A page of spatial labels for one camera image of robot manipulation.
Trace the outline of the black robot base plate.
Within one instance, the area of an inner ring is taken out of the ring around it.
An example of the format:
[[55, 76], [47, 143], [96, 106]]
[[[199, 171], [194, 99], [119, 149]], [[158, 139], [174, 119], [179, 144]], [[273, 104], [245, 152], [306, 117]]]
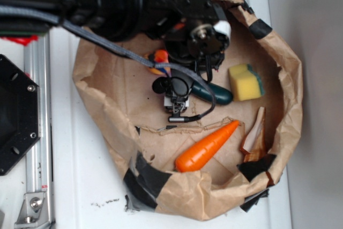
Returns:
[[1, 176], [39, 139], [39, 86], [1, 55]]

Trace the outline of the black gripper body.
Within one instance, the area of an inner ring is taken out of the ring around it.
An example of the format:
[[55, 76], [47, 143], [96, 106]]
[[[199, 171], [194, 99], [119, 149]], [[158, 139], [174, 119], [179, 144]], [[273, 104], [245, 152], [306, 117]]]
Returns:
[[198, 72], [217, 70], [229, 46], [229, 36], [215, 26], [227, 22], [211, 0], [148, 0], [146, 34], [164, 41], [172, 62]]

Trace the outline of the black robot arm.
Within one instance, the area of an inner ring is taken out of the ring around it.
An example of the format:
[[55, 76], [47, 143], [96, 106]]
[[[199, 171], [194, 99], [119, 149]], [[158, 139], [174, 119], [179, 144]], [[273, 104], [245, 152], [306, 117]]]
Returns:
[[66, 21], [114, 42], [144, 33], [164, 41], [173, 62], [196, 71], [218, 69], [229, 45], [229, 37], [215, 29], [225, 13], [211, 0], [1, 0], [1, 5], [57, 18], [51, 23], [27, 14], [1, 14], [2, 37], [43, 35]]

